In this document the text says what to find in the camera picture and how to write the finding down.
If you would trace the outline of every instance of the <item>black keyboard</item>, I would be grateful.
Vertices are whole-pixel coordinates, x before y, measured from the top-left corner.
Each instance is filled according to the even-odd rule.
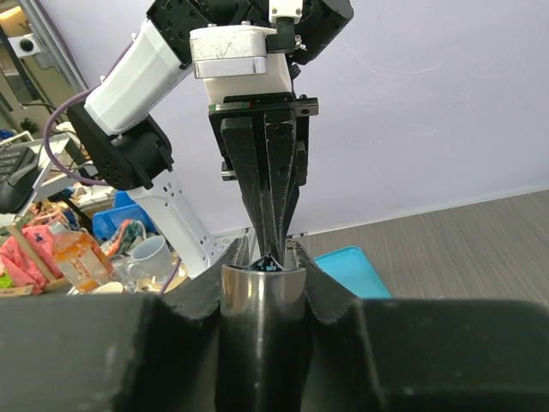
[[[22,167],[33,163],[36,154],[30,148],[7,148],[0,151],[0,183]]]

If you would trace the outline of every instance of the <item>gray wooden tabletop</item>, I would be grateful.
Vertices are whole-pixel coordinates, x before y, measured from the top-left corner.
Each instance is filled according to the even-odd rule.
[[[360,247],[394,297],[549,301],[549,191],[299,241],[313,256]]]

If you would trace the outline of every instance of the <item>red cloth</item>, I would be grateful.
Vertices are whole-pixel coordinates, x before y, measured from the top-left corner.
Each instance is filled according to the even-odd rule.
[[[50,272],[57,278],[63,277],[61,270],[55,265],[51,251],[53,249],[53,235],[47,225],[24,227],[23,236],[29,245],[36,251],[44,261]],[[38,266],[31,258],[17,245],[13,237],[0,247],[3,265],[8,271],[9,277],[14,284],[19,286],[33,285],[33,294],[41,294],[48,282]]]

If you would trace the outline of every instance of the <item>shiny metallic cylinder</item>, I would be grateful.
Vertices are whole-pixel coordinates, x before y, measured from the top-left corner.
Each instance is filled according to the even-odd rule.
[[[218,412],[297,412],[305,368],[305,270],[224,266]]]

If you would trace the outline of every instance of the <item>plastic bottle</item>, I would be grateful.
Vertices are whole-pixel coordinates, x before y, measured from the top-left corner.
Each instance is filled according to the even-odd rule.
[[[91,292],[112,280],[112,264],[90,234],[71,232],[59,222],[50,225],[50,232],[53,260],[79,292]]]

